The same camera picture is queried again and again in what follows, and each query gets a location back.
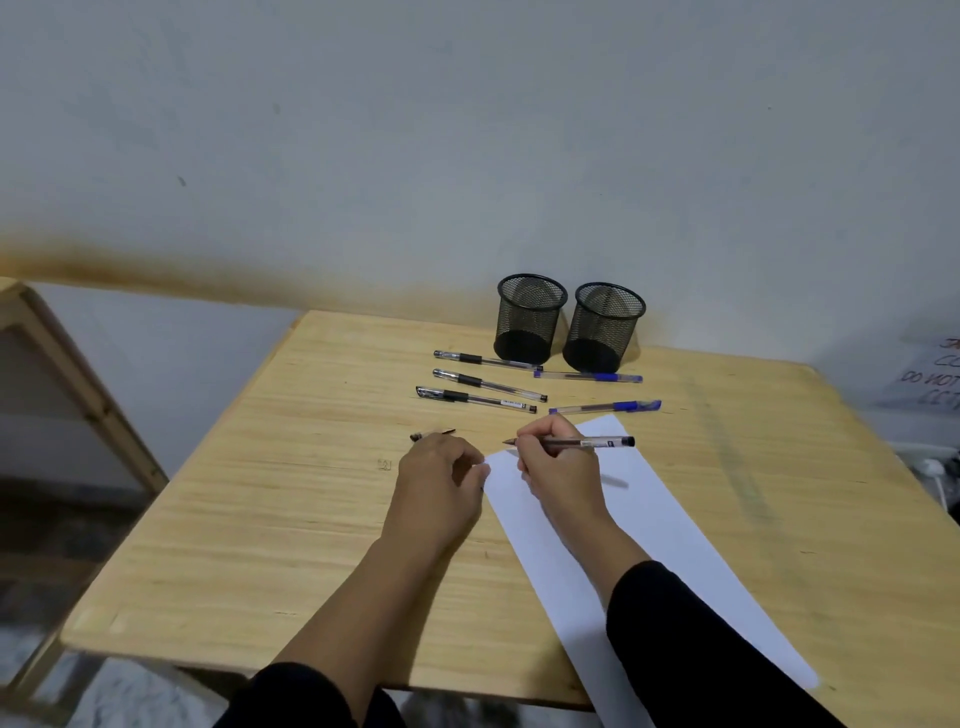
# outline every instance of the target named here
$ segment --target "metal mesh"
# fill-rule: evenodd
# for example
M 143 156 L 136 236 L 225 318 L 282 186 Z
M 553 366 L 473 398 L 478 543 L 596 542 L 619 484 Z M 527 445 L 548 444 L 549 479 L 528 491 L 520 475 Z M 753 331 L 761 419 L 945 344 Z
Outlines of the metal mesh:
M 636 293 L 612 283 L 585 283 L 564 345 L 566 363 L 578 372 L 615 372 L 647 304 Z
M 500 281 L 500 313 L 493 350 L 501 359 L 542 364 L 550 358 L 550 344 L 566 290 L 555 280 L 521 273 Z

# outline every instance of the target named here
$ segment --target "marble floor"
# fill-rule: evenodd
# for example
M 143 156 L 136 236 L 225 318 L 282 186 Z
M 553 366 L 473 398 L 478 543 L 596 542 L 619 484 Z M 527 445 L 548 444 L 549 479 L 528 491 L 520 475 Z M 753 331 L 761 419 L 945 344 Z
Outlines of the marble floor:
M 127 533 L 138 509 L 98 500 L 78 508 L 11 498 L 0 488 L 0 549 L 75 558 L 106 558 Z M 0 583 L 0 684 L 7 684 L 45 630 L 76 594 L 64 587 Z M 598 728 L 593 714 L 483 701 L 433 692 L 391 692 L 410 728 Z M 65 654 L 36 695 L 75 705 L 70 728 L 208 728 L 226 707 L 140 664 Z M 42 723 L 0 709 L 3 728 Z

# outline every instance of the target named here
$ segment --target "person's left hand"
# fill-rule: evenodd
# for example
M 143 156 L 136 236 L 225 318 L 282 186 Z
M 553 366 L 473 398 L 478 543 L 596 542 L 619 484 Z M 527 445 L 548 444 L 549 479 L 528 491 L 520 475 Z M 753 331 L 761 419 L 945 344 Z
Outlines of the person's left hand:
M 400 458 L 382 538 L 437 558 L 480 515 L 489 473 L 462 437 L 427 435 Z

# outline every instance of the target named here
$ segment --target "pen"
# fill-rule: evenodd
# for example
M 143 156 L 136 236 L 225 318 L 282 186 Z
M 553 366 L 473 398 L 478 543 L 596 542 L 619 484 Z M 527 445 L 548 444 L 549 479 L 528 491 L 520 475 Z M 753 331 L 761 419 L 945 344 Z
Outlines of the pen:
M 422 439 L 423 439 L 424 437 L 426 437 L 427 435 L 432 435 L 432 434 L 434 434 L 434 433 L 438 433 L 438 434 L 441 434 L 441 435 L 449 435 L 449 434 L 452 434 L 452 433 L 454 433 L 454 432 L 456 432 L 456 431 L 457 431 L 457 428 L 456 428 L 456 427 L 449 427 L 448 429 L 431 429 L 429 432 L 414 432 L 414 433 L 410 436 L 410 440 L 411 440 L 411 442 L 418 443 L 420 440 L 422 440 Z
M 417 394 L 428 400 L 446 400 L 446 401 L 471 401 L 475 404 L 488 404 L 491 407 L 509 407 L 510 409 L 519 409 L 531 414 L 537 414 L 535 404 L 527 404 L 522 401 L 510 400 L 492 400 L 489 397 L 477 397 L 469 395 L 466 392 L 454 392 L 449 389 L 432 389 L 430 387 L 417 387 Z
M 630 381 L 634 384 L 639 384 L 641 381 L 643 381 L 643 377 L 640 375 L 605 375 L 605 374 L 591 374 L 590 372 L 584 372 L 584 373 L 544 372 L 543 370 L 538 370 L 534 372 L 534 376 L 542 379 L 592 379 L 593 381 Z
M 450 381 L 455 381 L 458 384 L 467 384 L 471 387 L 483 387 L 484 389 L 494 389 L 497 392 L 507 392 L 511 395 L 525 397 L 528 400 L 546 401 L 546 395 L 537 394 L 536 392 L 529 392 L 525 389 L 517 389 L 516 387 L 510 387 L 506 384 L 494 384 L 491 381 L 481 379 L 479 376 L 462 375 L 458 374 L 457 372 L 448 372 L 445 369 L 433 370 L 433 376 L 439 377 L 440 379 L 449 379 Z
M 571 415 L 577 412 L 656 412 L 660 400 L 612 401 L 608 404 L 572 404 L 569 407 L 550 407 L 551 415 Z
M 537 364 L 527 364 L 522 361 L 507 361 L 506 359 L 486 359 L 483 356 L 477 356 L 475 353 L 456 353 L 456 352 L 441 352 L 439 350 L 433 352 L 433 355 L 438 359 L 448 359 L 449 361 L 461 361 L 464 364 L 493 364 L 495 367 L 511 367 L 513 369 L 526 369 L 528 371 L 536 371 L 537 369 L 542 369 L 543 367 L 538 366 Z
M 503 441 L 504 445 L 516 445 L 516 437 Z M 541 437 L 540 444 L 546 448 L 632 448 L 636 440 L 631 437 Z

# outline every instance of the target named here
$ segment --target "person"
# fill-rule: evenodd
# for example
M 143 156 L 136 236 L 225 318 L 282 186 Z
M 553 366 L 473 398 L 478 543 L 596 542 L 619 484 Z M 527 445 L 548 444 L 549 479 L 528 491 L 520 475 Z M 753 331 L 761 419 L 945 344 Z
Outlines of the person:
M 543 435 L 580 433 L 558 415 L 522 427 L 517 466 L 606 608 L 613 650 L 658 728 L 842 725 L 616 525 L 596 453 L 554 456 Z M 433 567 L 479 517 L 490 472 L 483 459 L 451 435 L 410 448 L 380 538 L 216 728 L 403 725 L 377 687 L 379 666 Z

